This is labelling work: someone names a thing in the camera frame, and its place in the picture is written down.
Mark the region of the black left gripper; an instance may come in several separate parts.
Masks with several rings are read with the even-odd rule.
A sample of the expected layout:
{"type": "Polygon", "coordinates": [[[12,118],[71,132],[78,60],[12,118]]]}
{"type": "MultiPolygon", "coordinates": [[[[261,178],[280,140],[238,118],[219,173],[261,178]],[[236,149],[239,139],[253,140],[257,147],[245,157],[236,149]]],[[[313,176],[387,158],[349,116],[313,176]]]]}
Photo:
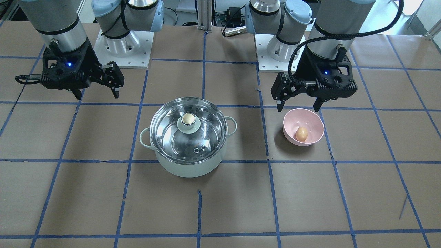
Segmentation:
{"type": "Polygon", "coordinates": [[[305,48],[293,80],[284,72],[279,72],[274,80],[271,97],[277,102],[277,111],[281,112],[285,101],[298,94],[295,91],[316,97],[315,112],[319,112],[328,100],[349,98],[355,94],[358,86],[346,53],[347,49],[340,47],[335,59],[325,59],[305,48]]]}

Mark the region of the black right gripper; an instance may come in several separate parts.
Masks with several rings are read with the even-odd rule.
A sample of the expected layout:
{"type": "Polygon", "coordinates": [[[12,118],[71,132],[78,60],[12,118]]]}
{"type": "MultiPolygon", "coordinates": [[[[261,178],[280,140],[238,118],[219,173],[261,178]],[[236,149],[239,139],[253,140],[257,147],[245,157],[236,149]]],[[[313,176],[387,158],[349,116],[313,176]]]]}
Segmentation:
{"type": "Polygon", "coordinates": [[[119,98],[119,89],[124,85],[124,76],[117,63],[101,65],[89,39],[70,52],[61,51],[61,42],[52,39],[43,53],[43,70],[36,75],[18,75],[17,83],[22,85],[41,84],[47,89],[67,90],[77,100],[82,100],[83,89],[98,83],[111,89],[119,98]]]}

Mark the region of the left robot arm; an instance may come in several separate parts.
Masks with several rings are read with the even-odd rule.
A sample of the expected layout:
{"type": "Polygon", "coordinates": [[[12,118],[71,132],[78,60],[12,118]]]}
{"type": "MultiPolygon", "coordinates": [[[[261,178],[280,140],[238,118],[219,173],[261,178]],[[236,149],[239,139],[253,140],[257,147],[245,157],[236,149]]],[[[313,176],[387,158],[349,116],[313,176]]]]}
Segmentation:
{"type": "Polygon", "coordinates": [[[302,0],[251,0],[245,6],[248,33],[274,36],[288,52],[288,72],[279,72],[271,96],[282,111],[299,94],[323,103],[355,94],[352,66],[346,55],[374,5],[373,0],[322,0],[318,12],[302,0]]]}

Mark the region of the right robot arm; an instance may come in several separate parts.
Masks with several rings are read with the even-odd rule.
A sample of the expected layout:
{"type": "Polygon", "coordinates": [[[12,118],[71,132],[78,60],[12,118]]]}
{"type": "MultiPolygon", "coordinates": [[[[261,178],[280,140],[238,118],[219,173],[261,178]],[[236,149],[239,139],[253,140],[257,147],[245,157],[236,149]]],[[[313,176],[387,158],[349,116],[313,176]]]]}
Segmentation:
{"type": "Polygon", "coordinates": [[[153,33],[164,23],[162,0],[18,0],[45,43],[42,72],[19,75],[22,85],[72,92],[80,100],[92,83],[115,98],[120,66],[146,68],[153,33]]]}

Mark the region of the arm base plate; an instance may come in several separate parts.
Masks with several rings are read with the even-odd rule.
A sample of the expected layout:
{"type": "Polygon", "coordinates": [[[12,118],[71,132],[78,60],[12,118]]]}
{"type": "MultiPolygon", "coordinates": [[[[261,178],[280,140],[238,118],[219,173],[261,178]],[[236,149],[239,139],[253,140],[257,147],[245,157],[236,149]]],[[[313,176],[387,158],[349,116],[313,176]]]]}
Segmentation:
{"type": "Polygon", "coordinates": [[[119,39],[98,35],[93,48],[103,65],[113,61],[121,69],[148,69],[154,35],[137,30],[119,39]]]}
{"type": "Polygon", "coordinates": [[[288,44],[277,35],[256,34],[255,44],[260,71],[287,73],[289,60],[294,50],[305,40],[305,33],[298,36],[294,44],[288,44]]]}

